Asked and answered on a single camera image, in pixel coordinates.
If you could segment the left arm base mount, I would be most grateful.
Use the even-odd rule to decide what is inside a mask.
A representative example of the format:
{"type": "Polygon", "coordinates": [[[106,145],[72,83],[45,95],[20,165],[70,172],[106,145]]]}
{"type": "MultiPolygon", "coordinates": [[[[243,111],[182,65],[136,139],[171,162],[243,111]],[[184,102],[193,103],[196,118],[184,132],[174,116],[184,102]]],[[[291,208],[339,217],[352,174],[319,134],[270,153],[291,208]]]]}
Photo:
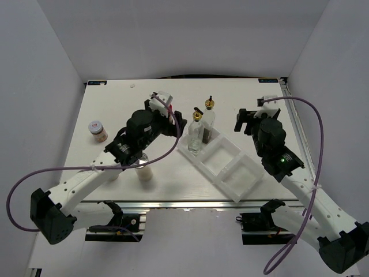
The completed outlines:
{"type": "Polygon", "coordinates": [[[103,201],[111,210],[113,217],[106,225],[95,225],[87,229],[88,242],[140,242],[141,215],[124,213],[121,207],[111,200],[103,201]]]}

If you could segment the orange spice jar white lid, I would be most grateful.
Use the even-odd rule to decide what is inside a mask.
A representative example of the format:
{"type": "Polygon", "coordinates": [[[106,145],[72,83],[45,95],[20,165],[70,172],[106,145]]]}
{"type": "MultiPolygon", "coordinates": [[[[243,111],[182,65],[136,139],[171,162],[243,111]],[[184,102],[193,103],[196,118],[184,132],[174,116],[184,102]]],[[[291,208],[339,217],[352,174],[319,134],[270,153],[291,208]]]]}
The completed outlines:
{"type": "Polygon", "coordinates": [[[106,139],[108,139],[108,134],[100,121],[92,121],[88,125],[88,130],[90,131],[94,139],[99,143],[102,143],[106,141],[106,139]]]}

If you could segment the blue label shaker bottle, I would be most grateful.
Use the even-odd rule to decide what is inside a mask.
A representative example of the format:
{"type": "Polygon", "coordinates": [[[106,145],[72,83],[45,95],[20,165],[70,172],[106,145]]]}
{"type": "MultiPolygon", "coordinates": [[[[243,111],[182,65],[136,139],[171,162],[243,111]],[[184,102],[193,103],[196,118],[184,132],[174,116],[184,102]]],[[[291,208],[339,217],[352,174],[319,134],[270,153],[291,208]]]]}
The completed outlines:
{"type": "Polygon", "coordinates": [[[115,173],[114,175],[110,176],[110,178],[108,179],[110,182],[115,181],[120,175],[120,172],[115,173]]]}

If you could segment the silver lid white shaker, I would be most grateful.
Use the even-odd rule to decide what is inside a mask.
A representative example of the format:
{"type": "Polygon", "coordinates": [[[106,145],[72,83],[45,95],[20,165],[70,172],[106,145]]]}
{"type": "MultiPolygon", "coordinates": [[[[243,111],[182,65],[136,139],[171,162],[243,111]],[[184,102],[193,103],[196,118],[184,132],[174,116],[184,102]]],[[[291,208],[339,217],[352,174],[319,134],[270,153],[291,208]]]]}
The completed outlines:
{"type": "Polygon", "coordinates": [[[153,177],[153,173],[149,165],[146,165],[146,163],[149,162],[149,158],[147,154],[143,153],[142,156],[134,163],[135,165],[138,165],[138,167],[135,168],[135,172],[138,176],[138,179],[140,181],[150,181],[153,177]]]}

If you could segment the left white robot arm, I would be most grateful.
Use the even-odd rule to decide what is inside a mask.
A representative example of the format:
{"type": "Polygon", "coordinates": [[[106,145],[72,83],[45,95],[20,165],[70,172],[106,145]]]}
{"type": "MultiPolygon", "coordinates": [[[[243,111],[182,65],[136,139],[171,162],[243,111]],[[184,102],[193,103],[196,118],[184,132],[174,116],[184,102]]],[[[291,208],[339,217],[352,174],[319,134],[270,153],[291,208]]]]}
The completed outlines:
{"type": "Polygon", "coordinates": [[[87,207],[84,198],[129,167],[135,167],[144,150],[161,134],[179,139],[187,121],[181,112],[171,110],[172,96],[154,92],[145,108],[132,113],[126,126],[92,162],[67,181],[48,191],[37,189],[31,195],[31,220],[45,239],[55,245],[72,231],[89,228],[124,229],[123,212],[111,200],[87,207]]]}

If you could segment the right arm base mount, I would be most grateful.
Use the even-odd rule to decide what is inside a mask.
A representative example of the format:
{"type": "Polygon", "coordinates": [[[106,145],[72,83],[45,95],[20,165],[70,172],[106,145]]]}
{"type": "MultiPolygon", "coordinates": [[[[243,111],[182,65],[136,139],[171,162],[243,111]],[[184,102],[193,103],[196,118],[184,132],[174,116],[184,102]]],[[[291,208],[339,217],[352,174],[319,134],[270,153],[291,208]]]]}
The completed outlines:
{"type": "Polygon", "coordinates": [[[275,225],[272,213],[284,207],[285,202],[272,199],[259,212],[241,213],[235,220],[241,225],[243,245],[285,245],[295,237],[284,228],[275,225]]]}

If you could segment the clear oil bottle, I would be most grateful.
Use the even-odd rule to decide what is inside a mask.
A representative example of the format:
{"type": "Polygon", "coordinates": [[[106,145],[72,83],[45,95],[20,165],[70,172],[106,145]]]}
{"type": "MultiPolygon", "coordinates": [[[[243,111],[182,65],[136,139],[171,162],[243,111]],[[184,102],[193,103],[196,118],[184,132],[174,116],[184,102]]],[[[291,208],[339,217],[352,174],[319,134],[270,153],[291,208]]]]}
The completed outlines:
{"type": "Polygon", "coordinates": [[[194,108],[193,121],[188,128],[187,149],[194,155],[201,150],[202,138],[204,135],[204,125],[201,122],[203,112],[194,108]]]}

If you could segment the dark sauce oil bottle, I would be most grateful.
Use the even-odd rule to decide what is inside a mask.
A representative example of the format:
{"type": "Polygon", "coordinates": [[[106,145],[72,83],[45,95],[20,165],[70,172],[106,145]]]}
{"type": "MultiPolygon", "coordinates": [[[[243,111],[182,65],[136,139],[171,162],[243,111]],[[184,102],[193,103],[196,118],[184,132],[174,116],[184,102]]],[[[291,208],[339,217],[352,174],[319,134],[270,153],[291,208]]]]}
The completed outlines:
{"type": "Polygon", "coordinates": [[[204,134],[202,142],[204,144],[210,142],[210,139],[212,137],[213,125],[216,117],[213,108],[214,108],[214,100],[212,96],[209,96],[209,99],[205,101],[205,112],[202,116],[202,123],[204,125],[204,134]]]}

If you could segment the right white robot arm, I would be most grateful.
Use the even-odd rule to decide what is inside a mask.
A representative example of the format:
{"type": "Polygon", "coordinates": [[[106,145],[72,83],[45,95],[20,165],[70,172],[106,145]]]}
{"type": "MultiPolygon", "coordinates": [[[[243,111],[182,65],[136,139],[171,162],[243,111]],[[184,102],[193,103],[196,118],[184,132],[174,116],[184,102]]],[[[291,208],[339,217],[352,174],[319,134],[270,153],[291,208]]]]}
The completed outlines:
{"type": "Polygon", "coordinates": [[[285,202],[272,199],[258,214],[243,215],[243,228],[288,230],[316,249],[332,271],[342,274],[368,255],[368,223],[359,223],[344,212],[315,183],[297,178],[304,163],[285,145],[286,132],[277,119],[279,113],[242,108],[234,131],[246,125],[244,133],[252,137],[265,171],[297,197],[306,213],[300,215],[285,202]]]}

